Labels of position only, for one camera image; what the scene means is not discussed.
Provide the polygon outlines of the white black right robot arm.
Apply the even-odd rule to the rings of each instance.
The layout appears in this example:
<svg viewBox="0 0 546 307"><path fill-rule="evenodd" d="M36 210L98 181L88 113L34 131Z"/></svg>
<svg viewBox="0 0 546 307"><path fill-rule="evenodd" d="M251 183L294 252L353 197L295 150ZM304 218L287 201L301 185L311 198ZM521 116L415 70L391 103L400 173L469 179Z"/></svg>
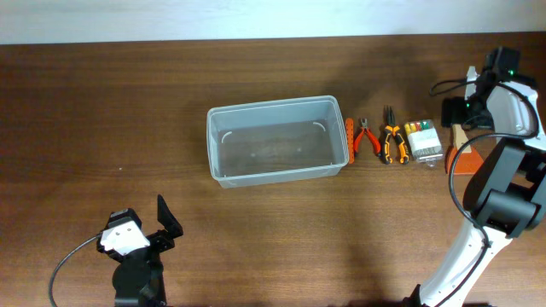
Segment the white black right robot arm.
<svg viewBox="0 0 546 307"><path fill-rule="evenodd" d="M483 129L456 146L448 187L464 222L434 274L404 299L405 306L463 306L491 260L545 218L545 132L537 110L537 83L519 72L520 52L498 47L480 71L452 80L464 96L444 100L441 124ZM496 146L470 178L461 199L453 176L465 149L485 138Z"/></svg>

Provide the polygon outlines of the clear plastic storage container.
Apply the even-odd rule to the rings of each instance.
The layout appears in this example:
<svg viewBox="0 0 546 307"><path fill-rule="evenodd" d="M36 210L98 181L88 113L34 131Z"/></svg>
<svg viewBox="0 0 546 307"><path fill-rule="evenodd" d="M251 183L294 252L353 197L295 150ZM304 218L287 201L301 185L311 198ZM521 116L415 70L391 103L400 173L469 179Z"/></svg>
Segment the clear plastic storage container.
<svg viewBox="0 0 546 307"><path fill-rule="evenodd" d="M212 178L222 188L331 177L349 162L333 96L214 107L206 142Z"/></svg>

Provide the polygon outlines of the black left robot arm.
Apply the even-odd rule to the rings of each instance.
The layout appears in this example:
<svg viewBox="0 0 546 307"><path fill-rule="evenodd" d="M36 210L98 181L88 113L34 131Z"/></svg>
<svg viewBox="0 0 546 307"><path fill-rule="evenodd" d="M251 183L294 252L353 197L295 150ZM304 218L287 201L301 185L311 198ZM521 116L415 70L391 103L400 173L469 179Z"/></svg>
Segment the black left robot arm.
<svg viewBox="0 0 546 307"><path fill-rule="evenodd" d="M116 306L167 305L160 254L175 247L183 227L161 195L157 196L157 220L163 228L145 235L141 219L127 208L111 213L99 234L96 250L119 263L112 277Z"/></svg>

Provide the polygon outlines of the clear pack of coloured clips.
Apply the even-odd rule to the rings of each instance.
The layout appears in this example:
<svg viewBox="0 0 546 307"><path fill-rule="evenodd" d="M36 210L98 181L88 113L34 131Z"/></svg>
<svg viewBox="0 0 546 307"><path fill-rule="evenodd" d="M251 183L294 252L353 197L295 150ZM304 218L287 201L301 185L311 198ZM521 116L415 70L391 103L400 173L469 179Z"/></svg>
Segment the clear pack of coloured clips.
<svg viewBox="0 0 546 307"><path fill-rule="evenodd" d="M415 162L434 167L443 159L444 151L431 119L407 122L404 131Z"/></svg>

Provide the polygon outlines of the orange scraper with wooden handle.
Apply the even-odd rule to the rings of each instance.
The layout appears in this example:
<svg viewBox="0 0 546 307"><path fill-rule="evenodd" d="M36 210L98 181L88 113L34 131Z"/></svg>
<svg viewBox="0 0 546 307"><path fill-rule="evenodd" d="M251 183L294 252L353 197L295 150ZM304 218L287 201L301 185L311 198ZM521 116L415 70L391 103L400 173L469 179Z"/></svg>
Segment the orange scraper with wooden handle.
<svg viewBox="0 0 546 307"><path fill-rule="evenodd" d="M452 129L452 145L448 148L446 153L445 171L450 174L450 168L456 153L462 145L468 141L468 137L459 124L453 124ZM455 175L473 175L483 165L484 160L481 155L472 146L467 146L462 151L457 160L455 167Z"/></svg>

